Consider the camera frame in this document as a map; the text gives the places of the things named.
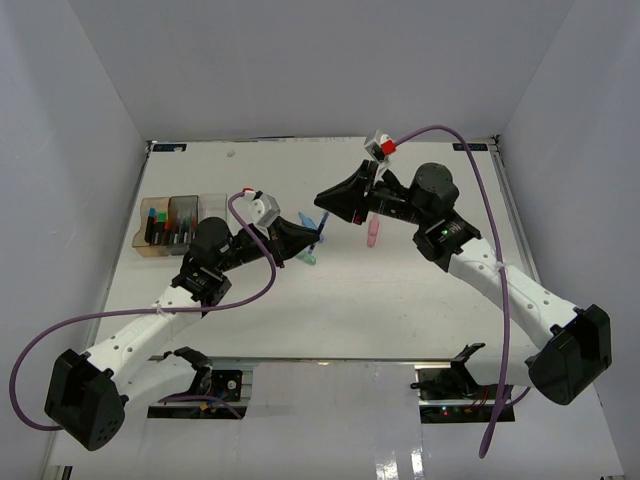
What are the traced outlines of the green transparent highlighter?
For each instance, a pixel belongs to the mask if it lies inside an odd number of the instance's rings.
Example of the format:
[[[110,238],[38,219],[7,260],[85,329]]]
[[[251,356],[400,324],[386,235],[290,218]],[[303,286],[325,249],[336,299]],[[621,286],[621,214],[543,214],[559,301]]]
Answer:
[[[316,258],[314,255],[310,254],[308,251],[302,251],[296,255],[296,258],[300,261],[303,261],[305,264],[310,266],[316,265]]]

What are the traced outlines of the blue pen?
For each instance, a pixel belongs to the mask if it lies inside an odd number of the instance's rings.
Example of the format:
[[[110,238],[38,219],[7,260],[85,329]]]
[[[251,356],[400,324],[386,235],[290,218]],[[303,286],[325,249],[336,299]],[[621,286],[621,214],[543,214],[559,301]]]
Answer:
[[[319,243],[323,242],[323,239],[324,239],[323,231],[324,231],[324,228],[326,226],[326,223],[327,223],[329,215],[330,215],[330,213],[327,210],[323,211],[323,214],[321,216],[321,219],[320,219],[320,222],[319,222],[318,228],[317,228],[318,240],[314,244],[312,244],[308,249],[308,253],[311,254],[311,255],[314,253],[314,250],[315,250],[316,246]]]

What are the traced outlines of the pink transparent highlighter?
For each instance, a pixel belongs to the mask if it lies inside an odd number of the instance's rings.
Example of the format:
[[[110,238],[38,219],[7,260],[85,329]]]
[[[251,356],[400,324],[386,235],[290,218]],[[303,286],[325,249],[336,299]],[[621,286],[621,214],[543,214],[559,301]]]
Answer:
[[[377,243],[377,238],[380,228],[380,219],[377,214],[374,214],[369,220],[367,227],[367,247],[374,248]]]

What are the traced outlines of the green pen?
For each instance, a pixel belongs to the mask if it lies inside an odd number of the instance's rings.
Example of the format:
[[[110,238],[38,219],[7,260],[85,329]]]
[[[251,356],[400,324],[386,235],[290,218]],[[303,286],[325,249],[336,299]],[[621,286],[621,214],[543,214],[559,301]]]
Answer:
[[[189,218],[190,216],[185,216],[181,222],[181,227],[180,227],[180,243],[181,244],[186,244],[188,242]]]

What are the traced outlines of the orange cap black highlighter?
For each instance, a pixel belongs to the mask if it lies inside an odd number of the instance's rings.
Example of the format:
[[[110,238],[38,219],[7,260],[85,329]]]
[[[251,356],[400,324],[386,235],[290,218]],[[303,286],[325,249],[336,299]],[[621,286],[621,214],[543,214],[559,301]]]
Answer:
[[[164,230],[161,239],[161,245],[167,246],[172,243],[173,239],[173,222],[170,218],[167,218],[164,222]]]

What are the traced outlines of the green cap black highlighter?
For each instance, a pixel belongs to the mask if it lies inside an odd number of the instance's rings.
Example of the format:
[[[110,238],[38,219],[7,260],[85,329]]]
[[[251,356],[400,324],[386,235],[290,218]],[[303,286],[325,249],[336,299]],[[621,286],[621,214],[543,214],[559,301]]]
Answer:
[[[162,237],[164,235],[164,230],[166,225],[166,216],[167,216],[166,212],[159,212],[156,215],[156,218],[153,224],[152,237],[151,237],[152,245],[160,245],[162,242]]]

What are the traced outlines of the blue cap black highlighter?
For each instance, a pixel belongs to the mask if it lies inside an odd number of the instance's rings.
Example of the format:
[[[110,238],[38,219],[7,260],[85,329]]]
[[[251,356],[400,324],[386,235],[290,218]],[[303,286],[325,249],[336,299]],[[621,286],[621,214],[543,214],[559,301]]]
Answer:
[[[151,207],[148,211],[145,230],[144,230],[144,241],[146,244],[152,243],[155,221],[156,221],[156,209]]]

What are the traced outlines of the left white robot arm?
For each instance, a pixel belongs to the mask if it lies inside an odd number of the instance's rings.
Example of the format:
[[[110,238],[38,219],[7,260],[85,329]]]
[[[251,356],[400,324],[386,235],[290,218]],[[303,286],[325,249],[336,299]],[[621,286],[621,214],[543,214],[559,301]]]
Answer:
[[[160,362],[152,356],[222,301],[231,288],[226,272],[266,254],[281,266],[318,239],[316,230],[281,217],[264,231],[249,225],[237,234],[219,217],[202,220],[179,273],[150,313],[83,353],[67,350],[56,359],[45,413],[95,451],[116,435],[129,410],[173,393],[202,398],[212,378],[204,357],[190,349]]]

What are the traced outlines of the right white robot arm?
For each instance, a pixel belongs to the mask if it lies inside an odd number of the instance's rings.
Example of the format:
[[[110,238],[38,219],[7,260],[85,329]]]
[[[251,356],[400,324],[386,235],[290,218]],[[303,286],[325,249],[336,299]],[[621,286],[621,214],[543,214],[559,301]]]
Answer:
[[[596,305],[581,309],[499,261],[496,249],[455,211],[459,190],[445,166],[421,165],[408,187],[377,170],[376,162],[363,161],[319,193],[315,205],[357,225],[369,213],[417,225],[413,242],[421,255],[507,313],[537,347],[525,364],[530,383],[548,400],[570,404],[609,368],[608,314]]]

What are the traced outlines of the blue transparent highlighter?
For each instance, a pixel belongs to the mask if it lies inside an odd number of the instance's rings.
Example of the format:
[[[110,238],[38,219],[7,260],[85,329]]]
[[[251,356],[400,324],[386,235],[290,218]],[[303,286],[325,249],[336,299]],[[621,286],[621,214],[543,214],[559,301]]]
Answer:
[[[309,229],[313,229],[313,230],[317,231],[318,224],[319,224],[320,221],[318,223],[316,223],[311,217],[309,217],[308,215],[306,215],[306,214],[304,214],[302,212],[299,212],[298,215],[299,215],[299,219],[300,219],[301,225],[303,227],[309,228]]]

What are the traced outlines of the grey transparent container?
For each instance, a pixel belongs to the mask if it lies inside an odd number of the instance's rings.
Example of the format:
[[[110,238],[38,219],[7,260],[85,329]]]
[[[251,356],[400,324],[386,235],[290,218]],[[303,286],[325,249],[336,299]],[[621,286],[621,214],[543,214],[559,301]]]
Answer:
[[[169,256],[184,255],[199,222],[197,195],[172,196],[169,199],[163,246]]]

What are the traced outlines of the right blue table label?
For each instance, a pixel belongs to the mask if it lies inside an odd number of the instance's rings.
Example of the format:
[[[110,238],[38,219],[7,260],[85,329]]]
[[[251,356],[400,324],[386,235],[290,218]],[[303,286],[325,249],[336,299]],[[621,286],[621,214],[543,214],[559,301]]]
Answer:
[[[465,151],[469,149],[472,152],[483,152],[489,150],[488,145],[485,143],[468,143],[467,146],[464,146],[462,143],[453,143],[452,147],[454,151]]]

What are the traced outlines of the blue table label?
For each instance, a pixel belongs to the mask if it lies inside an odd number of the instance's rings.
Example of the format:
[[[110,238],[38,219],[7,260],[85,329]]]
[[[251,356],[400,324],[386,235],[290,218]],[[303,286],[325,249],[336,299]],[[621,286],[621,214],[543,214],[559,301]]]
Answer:
[[[489,150],[488,145],[485,143],[468,143],[467,146],[464,146],[462,143],[453,143],[452,147],[454,151],[465,151],[469,149],[472,152],[483,152]]]
[[[166,153],[175,153],[175,152],[184,152],[187,148],[186,143],[155,143],[152,147],[153,152],[166,152]]]

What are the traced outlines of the brown transparent container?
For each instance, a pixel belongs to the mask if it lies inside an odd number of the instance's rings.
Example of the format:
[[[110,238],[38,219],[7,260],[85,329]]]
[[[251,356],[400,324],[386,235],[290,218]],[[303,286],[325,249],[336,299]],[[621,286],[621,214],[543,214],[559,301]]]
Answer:
[[[168,197],[145,197],[140,201],[138,213],[134,216],[137,223],[132,239],[132,248],[142,257],[167,257],[168,248],[162,240],[155,240],[159,229],[156,227],[158,215],[162,214],[164,221],[168,218]]]

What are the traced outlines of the left blue table label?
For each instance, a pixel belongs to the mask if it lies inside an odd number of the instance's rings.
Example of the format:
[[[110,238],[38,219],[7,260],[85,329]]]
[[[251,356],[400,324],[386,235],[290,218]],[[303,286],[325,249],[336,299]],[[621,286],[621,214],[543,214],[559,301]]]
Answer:
[[[175,152],[184,152],[187,148],[186,143],[155,143],[152,147],[153,152],[166,152],[166,153],[175,153]]]

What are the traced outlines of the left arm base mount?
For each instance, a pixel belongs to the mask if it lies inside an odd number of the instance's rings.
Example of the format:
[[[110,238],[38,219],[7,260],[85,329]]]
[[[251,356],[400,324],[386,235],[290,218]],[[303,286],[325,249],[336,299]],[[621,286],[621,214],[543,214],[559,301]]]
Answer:
[[[242,420],[250,397],[249,371],[216,367],[194,349],[183,347],[167,351],[152,360],[181,358],[195,370],[191,386],[171,397],[191,397],[191,400],[159,402],[147,410],[149,419],[171,420]]]

